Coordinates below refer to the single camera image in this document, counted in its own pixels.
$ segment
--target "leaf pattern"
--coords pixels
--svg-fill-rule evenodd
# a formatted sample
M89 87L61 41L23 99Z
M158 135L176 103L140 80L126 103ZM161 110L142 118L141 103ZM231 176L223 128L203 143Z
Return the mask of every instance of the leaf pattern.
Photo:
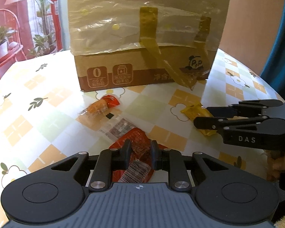
M231 74L230 72L227 72L228 74L230 74L230 76L234 76L233 74Z
M39 69L36 70L36 72L39 71L40 69L43 69L44 67L46 67L46 65L47 65L47 63L41 64L41 66L39 67Z
M2 170L8 171L8 167L6 166L6 164L1 163L0 166L1 166Z
M242 167L242 158L241 158L241 156L238 156L237 162L234 162L233 165L235 167L238 167L239 169Z
M253 72L249 72L253 77L256 77L256 74Z
M30 103L31 106L30 106L30 108L28 109L28 111L30 111L32 108L35 109L36 107L41 106L41 104L42 104L42 102L43 102L44 99L47 99L47 97L45 97L45 98L41 98L41 97L34 98L35 101Z
M11 93L9 93L8 95L5 95L4 98L7 98L9 95L11 95Z

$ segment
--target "table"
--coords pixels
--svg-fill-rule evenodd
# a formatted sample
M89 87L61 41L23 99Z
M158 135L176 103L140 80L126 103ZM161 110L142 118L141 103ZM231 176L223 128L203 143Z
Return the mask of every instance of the table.
M11 181L80 151L99 154L110 142L79 113L106 93L120 98L117 112L159 143L191 155L202 151L266 177L263 150L225 145L205 137L180 113L197 101L226 106L239 100L283 100L253 71L218 50L208 80L191 91L175 83L83 93L70 51L16 62L0 80L0 194ZM151 181L166 180L156 172ZM0 226L7 221L0 205Z

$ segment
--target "cardboard box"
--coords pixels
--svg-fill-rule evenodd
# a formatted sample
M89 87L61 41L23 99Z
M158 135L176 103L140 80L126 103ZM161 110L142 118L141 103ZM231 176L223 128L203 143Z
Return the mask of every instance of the cardboard box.
M203 59L198 56L197 49L162 46L160 50L169 58L169 63L178 66L184 73L193 76L201 72ZM210 62L213 62L215 54L216 51L208 52ZM145 48L96 55L76 55L75 65L83 91L173 82L164 68L156 68L157 59Z
M229 0L68 0L80 87L95 91L207 78Z

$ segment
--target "teal fabric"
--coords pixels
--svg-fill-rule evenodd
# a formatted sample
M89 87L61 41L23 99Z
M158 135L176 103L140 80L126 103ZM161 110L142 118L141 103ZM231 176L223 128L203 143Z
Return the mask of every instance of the teal fabric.
M276 41L260 77L285 100L285 5Z

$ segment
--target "printed icon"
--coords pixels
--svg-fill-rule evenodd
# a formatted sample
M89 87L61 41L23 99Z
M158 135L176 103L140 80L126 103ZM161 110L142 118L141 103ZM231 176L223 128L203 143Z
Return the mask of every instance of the printed icon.
M188 70L202 70L204 69L203 61L200 56L190 56L189 64L185 67Z
M132 64L118 64L113 66L112 82L115 85L128 84L133 81Z
M142 185L137 185L137 186L135 186L135 188L137 188L137 189L143 189L144 186L142 186Z
M105 87L108 85L108 72L105 66L89 68L87 82L90 87Z
M119 65L117 68L117 74L121 75L121 74L127 74L128 70L127 70L127 66L126 65Z

